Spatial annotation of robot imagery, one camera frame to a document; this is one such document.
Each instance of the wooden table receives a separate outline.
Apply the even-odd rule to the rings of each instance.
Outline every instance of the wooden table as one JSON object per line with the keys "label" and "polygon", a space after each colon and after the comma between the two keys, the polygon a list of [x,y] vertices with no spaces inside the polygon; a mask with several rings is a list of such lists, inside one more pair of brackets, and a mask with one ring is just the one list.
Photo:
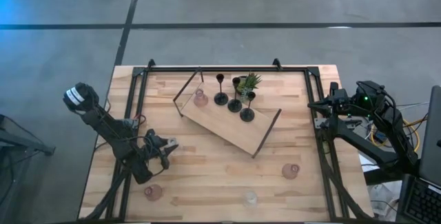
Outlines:
{"label": "wooden table", "polygon": [[[318,67],[326,94],[331,81],[340,83],[337,67]],[[132,68],[115,67],[109,91],[110,114],[115,118],[124,115]],[[132,180],[126,221],[328,221],[303,73],[259,72],[263,81],[256,90],[253,107],[269,116],[274,116],[278,108],[282,112],[255,159],[178,114],[172,99],[191,74],[149,73],[143,104],[147,121],[141,126],[139,135],[144,135],[148,128],[154,128],[163,138],[176,137],[179,147],[170,155],[169,170],[144,185],[137,185]],[[216,74],[204,72],[205,82],[216,87]],[[242,74],[224,72],[225,81]],[[223,89],[233,96],[233,87],[225,86]],[[314,94],[318,99],[315,87]],[[336,149],[345,187],[357,204],[372,215],[357,150],[341,140],[336,140]],[[95,152],[80,217],[89,214],[107,192],[114,162],[110,146],[104,145]],[[282,166],[286,163],[300,165],[296,179],[282,177]],[[159,161],[151,161],[153,173],[160,168]],[[153,183],[163,187],[163,197],[150,202],[143,191]],[[256,207],[244,204],[244,195],[248,191],[257,194]],[[333,195],[339,213],[335,189]],[[118,210],[119,201],[114,213],[118,214]]]}

